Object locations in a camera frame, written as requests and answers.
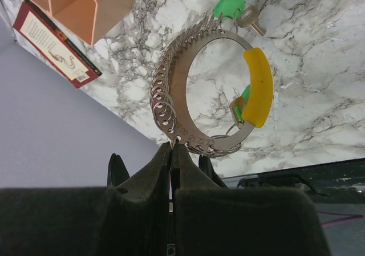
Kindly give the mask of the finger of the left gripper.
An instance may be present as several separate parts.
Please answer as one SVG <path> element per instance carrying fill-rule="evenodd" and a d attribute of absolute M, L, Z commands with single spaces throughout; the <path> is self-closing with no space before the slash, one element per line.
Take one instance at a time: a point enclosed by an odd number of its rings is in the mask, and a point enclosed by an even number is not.
<path fill-rule="evenodd" d="M 122 158 L 113 153 L 108 163 L 107 185 L 118 186 L 129 178 L 130 175 Z"/>
<path fill-rule="evenodd" d="M 198 167 L 219 187 L 227 188 L 227 185 L 222 181 L 218 174 L 214 171 L 212 162 L 208 156 L 199 156 Z"/>

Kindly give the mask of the green tag key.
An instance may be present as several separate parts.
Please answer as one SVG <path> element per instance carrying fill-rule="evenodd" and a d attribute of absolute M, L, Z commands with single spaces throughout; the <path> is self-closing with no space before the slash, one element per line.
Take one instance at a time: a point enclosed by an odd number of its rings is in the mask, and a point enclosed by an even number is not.
<path fill-rule="evenodd" d="M 241 128 L 244 125 L 244 120 L 242 118 L 242 112 L 244 111 L 244 109 L 248 103 L 249 96 L 250 96 L 250 89 L 251 89 L 251 86 L 249 84 L 248 86 L 246 86 L 246 88 L 244 89 L 241 96 L 235 98 L 230 103 L 230 106 L 229 106 L 231 114 L 232 114 L 233 123 L 238 128 Z"/>
<path fill-rule="evenodd" d="M 251 27 L 260 36 L 265 36 L 266 30 L 258 24 L 260 10 L 246 0 L 220 0 L 213 9 L 213 15 L 221 23 L 229 19 L 238 28 Z"/>

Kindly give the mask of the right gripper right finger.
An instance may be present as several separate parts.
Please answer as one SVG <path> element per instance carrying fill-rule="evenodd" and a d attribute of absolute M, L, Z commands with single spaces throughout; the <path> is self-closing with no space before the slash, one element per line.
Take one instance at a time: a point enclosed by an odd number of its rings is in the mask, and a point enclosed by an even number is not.
<path fill-rule="evenodd" d="M 314 204 L 292 188 L 228 189 L 171 152 L 178 255 L 330 255 Z"/>

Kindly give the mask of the metal keyring with yellow grip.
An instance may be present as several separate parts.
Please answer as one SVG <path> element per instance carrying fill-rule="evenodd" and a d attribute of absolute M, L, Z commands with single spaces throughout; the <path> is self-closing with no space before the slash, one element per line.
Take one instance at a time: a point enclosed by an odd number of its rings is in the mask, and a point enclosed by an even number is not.
<path fill-rule="evenodd" d="M 274 144 L 270 39 L 222 29 L 208 18 L 161 23 L 158 33 L 164 49 L 150 93 L 151 136 L 158 143 L 178 138 L 189 151 L 210 157 Z M 238 128 L 229 106 L 249 84 Z"/>

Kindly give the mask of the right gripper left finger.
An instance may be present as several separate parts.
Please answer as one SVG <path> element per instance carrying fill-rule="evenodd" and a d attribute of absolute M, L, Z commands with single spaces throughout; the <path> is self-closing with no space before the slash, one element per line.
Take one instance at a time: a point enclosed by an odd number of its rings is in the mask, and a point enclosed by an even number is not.
<path fill-rule="evenodd" d="M 118 186 L 1 190 L 2 255 L 165 255 L 170 145 Z"/>

